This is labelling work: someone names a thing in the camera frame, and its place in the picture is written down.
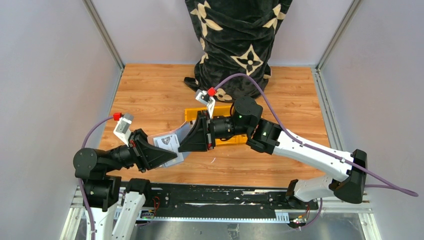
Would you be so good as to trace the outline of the white crest printed card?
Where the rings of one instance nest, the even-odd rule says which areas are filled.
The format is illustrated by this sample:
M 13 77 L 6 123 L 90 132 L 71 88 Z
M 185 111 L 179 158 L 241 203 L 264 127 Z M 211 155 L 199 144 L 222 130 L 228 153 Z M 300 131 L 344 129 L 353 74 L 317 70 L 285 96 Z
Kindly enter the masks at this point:
M 167 135 L 154 137 L 153 143 L 156 147 L 159 147 L 161 149 L 164 149 L 176 154 L 175 158 L 161 165 L 163 168 L 175 166 L 184 162 L 184 156 L 178 150 L 178 148 L 180 147 L 180 143 L 178 140 L 178 136 L 176 134 L 167 134 Z

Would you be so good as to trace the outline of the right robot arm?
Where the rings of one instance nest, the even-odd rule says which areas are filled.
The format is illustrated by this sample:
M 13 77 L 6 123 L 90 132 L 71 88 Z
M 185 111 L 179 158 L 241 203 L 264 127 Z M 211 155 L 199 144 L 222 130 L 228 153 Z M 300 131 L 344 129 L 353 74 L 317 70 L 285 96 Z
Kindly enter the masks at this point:
M 216 140 L 246 135 L 246 145 L 258 153 L 288 157 L 310 165 L 325 176 L 290 182 L 286 199 L 301 203 L 325 197 L 360 204 L 363 201 L 367 154 L 362 150 L 335 150 L 304 139 L 280 125 L 262 118 L 263 107 L 251 97 L 237 99 L 230 116 L 211 118 L 198 111 L 194 126 L 180 142 L 179 152 L 206 152 Z

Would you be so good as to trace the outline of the pink leather card holder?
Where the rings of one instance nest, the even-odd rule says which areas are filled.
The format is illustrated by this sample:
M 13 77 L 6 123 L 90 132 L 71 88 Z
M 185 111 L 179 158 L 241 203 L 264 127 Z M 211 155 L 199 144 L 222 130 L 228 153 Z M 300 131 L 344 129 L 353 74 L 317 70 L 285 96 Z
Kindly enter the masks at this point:
M 150 135 L 147 137 L 149 144 L 177 154 L 176 158 L 173 158 L 159 165 L 160 168 L 168 168 L 181 164 L 189 156 L 190 152 L 179 152 L 178 148 L 180 147 L 181 141 L 188 135 L 192 126 L 192 121 L 186 121 L 180 127 L 174 130 Z

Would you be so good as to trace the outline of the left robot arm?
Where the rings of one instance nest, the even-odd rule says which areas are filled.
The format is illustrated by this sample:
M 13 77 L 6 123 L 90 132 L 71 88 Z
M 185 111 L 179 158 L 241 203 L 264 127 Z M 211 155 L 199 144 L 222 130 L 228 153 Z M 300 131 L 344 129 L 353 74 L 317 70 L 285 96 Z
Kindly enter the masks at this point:
M 153 201 L 151 182 L 132 178 L 125 187 L 122 209 L 115 220 L 122 178 L 108 173 L 136 166 L 142 173 L 175 159 L 178 155 L 148 143 L 142 129 L 131 132 L 126 144 L 110 150 L 81 148 L 73 158 L 75 177 L 80 179 L 86 209 L 88 240 L 128 240 L 142 207 Z

